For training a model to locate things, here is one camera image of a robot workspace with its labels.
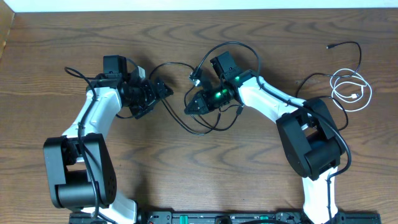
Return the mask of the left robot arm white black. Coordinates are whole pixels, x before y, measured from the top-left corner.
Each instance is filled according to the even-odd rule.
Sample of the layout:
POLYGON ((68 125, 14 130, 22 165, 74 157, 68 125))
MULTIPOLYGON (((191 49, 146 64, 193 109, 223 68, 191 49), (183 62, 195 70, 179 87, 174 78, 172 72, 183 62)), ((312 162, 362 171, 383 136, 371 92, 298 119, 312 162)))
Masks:
POLYGON ((138 65, 129 72, 128 62, 106 55, 95 77, 64 68, 87 82, 86 101, 61 136, 46 139, 43 151, 50 199, 54 207, 71 210, 72 223, 148 223, 147 212, 118 190, 105 140, 123 107, 139 119, 173 90, 161 78, 146 78, 138 65))

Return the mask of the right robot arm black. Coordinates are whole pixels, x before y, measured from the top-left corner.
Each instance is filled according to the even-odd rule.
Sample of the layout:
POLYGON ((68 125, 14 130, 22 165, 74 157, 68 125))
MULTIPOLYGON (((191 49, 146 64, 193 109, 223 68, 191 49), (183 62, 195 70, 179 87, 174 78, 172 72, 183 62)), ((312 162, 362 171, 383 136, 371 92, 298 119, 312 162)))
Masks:
POLYGON ((259 72, 242 70, 229 52, 210 62, 220 85, 204 84, 197 66, 190 79, 203 89, 186 105, 185 114, 208 114, 236 100, 270 119, 277 126, 289 164, 302 178, 304 214, 312 223, 335 223, 334 180, 348 170, 352 157, 326 104, 320 98, 303 100, 276 89, 259 72))

